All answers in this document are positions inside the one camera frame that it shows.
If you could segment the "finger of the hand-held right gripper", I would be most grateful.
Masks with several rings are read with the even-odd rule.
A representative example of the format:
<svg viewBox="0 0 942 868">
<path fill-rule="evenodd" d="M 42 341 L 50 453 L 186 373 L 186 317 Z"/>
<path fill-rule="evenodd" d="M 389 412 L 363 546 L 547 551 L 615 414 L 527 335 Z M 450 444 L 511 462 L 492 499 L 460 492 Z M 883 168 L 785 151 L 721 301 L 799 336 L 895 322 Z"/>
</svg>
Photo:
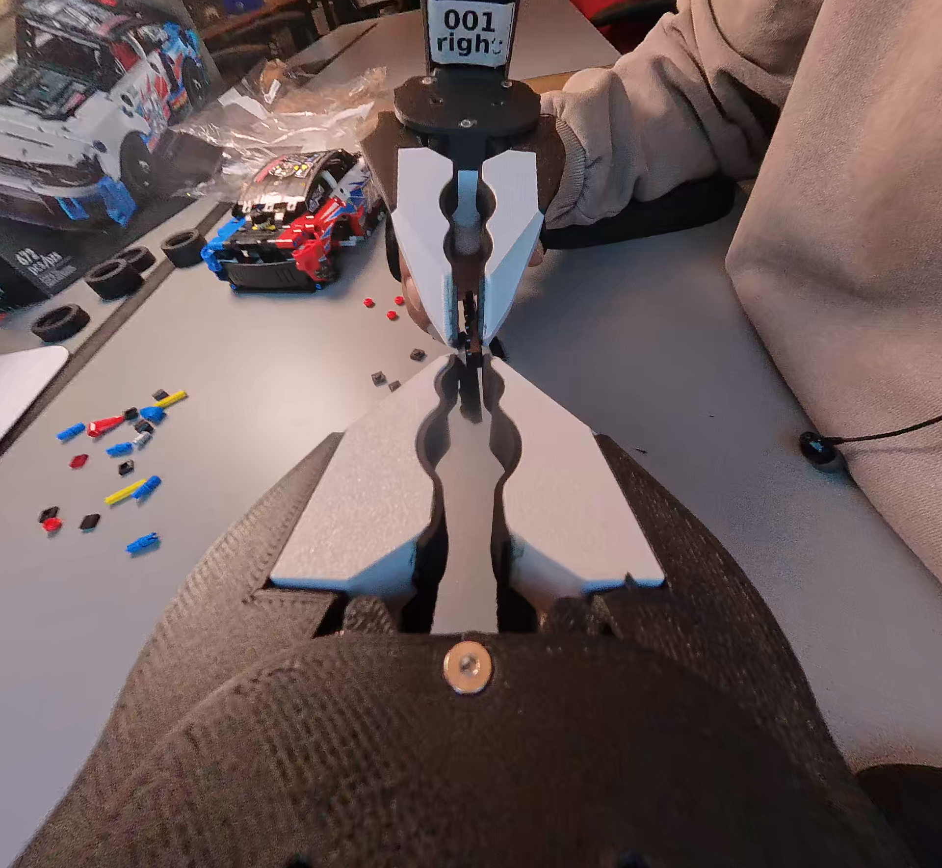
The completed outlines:
<svg viewBox="0 0 942 868">
<path fill-rule="evenodd" d="M 490 343 L 512 308 L 544 215 L 538 206 L 535 153 L 507 150 L 486 160 L 481 174 L 495 202 L 485 223 L 491 250 L 483 263 L 478 297 L 479 336 Z"/>
<path fill-rule="evenodd" d="M 457 291 L 445 254 L 451 224 L 441 199 L 453 176 L 452 161 L 429 147 L 397 151 L 392 220 L 399 251 L 430 324 L 441 341 L 452 347 L 459 335 Z"/>
</svg>

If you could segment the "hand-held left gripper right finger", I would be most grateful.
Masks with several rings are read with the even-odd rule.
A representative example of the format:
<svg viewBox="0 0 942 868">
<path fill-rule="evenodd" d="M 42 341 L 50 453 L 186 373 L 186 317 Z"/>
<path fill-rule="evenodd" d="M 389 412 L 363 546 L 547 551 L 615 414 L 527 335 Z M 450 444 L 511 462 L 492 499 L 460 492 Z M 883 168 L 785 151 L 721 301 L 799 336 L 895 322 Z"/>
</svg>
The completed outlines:
<svg viewBox="0 0 942 868">
<path fill-rule="evenodd" d="M 497 628 L 531 631 L 559 600 L 663 586 L 595 432 L 507 362 L 490 356 L 482 370 L 489 448 L 503 469 L 491 537 Z"/>
</svg>

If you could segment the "clear plastic wrap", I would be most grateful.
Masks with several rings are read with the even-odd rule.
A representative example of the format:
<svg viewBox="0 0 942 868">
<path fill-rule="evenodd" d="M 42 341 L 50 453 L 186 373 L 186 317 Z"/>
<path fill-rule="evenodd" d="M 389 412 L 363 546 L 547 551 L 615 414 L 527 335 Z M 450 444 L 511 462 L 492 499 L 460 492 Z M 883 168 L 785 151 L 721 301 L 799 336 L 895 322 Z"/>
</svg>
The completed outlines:
<svg viewBox="0 0 942 868">
<path fill-rule="evenodd" d="M 276 157 L 355 151 L 366 123 L 391 96 L 384 66 L 326 79 L 329 66 L 259 61 L 235 85 L 172 130 L 173 192 L 235 200 Z"/>
</svg>

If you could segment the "black lego set box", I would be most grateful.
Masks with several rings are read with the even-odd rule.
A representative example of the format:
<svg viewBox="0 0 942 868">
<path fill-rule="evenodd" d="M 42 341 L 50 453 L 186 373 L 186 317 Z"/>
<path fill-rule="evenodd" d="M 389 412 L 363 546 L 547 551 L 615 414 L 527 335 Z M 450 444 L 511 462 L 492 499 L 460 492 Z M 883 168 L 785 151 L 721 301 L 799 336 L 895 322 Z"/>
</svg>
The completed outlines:
<svg viewBox="0 0 942 868">
<path fill-rule="evenodd" d="M 186 205 L 183 121 L 219 76 L 197 0 L 2 0 L 2 314 L 50 299 Z"/>
</svg>

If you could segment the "white book stand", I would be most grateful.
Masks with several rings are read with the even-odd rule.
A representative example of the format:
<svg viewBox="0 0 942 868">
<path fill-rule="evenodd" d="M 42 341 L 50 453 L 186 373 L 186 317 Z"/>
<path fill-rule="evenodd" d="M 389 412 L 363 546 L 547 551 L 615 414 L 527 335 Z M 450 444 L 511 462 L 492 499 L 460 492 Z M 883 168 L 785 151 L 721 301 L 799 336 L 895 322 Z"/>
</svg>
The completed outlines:
<svg viewBox="0 0 942 868">
<path fill-rule="evenodd" d="M 61 345 L 48 345 L 1 356 L 1 438 L 63 369 L 70 357 Z"/>
</svg>

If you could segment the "black drawstring with bead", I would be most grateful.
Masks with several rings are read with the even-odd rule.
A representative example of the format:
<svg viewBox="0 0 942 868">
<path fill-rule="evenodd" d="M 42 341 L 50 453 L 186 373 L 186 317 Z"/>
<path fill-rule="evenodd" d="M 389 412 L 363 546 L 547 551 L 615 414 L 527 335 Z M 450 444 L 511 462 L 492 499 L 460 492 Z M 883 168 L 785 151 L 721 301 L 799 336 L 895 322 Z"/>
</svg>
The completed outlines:
<svg viewBox="0 0 942 868">
<path fill-rule="evenodd" d="M 852 437 L 824 436 L 817 431 L 809 430 L 798 437 L 797 446 L 802 457 L 817 471 L 837 472 L 846 468 L 842 447 L 909 436 L 921 430 L 934 428 L 940 423 L 941 416 L 938 415 L 898 429 Z"/>
</svg>

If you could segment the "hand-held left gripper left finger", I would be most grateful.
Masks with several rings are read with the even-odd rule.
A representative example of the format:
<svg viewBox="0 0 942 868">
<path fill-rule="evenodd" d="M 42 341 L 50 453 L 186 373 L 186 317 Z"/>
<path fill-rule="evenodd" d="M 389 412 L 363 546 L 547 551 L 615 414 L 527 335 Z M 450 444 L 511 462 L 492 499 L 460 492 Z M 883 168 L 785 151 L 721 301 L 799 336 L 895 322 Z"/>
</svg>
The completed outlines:
<svg viewBox="0 0 942 868">
<path fill-rule="evenodd" d="M 271 585 L 375 597 L 404 631 L 430 631 L 448 554 L 436 470 L 456 401 L 457 358 L 441 356 L 348 427 Z"/>
</svg>

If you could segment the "pile of colourful lego pieces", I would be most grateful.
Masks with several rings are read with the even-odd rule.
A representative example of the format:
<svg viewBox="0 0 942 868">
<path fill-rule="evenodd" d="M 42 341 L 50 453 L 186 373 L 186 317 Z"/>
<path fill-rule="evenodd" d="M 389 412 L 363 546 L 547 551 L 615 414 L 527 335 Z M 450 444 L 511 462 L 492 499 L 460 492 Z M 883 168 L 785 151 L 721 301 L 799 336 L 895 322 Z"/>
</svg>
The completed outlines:
<svg viewBox="0 0 942 868">
<path fill-rule="evenodd" d="M 187 391 L 155 391 L 152 403 L 141 407 L 128 407 L 121 414 L 95 419 L 90 422 L 77 422 L 54 434 L 58 445 L 68 445 L 77 440 L 88 439 L 99 448 L 104 447 L 105 457 L 115 463 L 121 481 L 121 487 L 108 494 L 102 505 L 111 510 L 125 503 L 134 503 L 137 507 L 144 504 L 162 485 L 158 475 L 137 478 L 135 458 L 152 442 L 157 427 L 167 418 L 168 409 L 187 400 Z M 70 471 L 77 472 L 88 464 L 89 451 L 76 451 L 68 461 Z M 38 523 L 47 537 L 56 537 L 65 526 L 59 505 L 49 505 L 41 509 Z M 92 511 L 85 514 L 78 523 L 82 535 L 94 532 L 102 520 L 102 513 Z M 157 550 L 162 544 L 158 532 L 147 532 L 135 538 L 125 547 L 130 557 L 143 556 Z"/>
</svg>

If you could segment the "partly built lego car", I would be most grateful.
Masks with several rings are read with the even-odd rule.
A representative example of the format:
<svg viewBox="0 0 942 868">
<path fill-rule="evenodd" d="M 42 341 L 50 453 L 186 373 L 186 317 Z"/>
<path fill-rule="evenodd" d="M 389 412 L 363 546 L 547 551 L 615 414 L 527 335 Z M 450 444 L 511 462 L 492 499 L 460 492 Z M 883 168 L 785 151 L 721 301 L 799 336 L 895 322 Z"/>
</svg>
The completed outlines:
<svg viewBox="0 0 942 868">
<path fill-rule="evenodd" d="M 234 291 L 315 291 L 339 251 L 372 236 L 386 207 L 366 158 L 342 148 L 277 156 L 246 183 L 202 261 Z"/>
</svg>

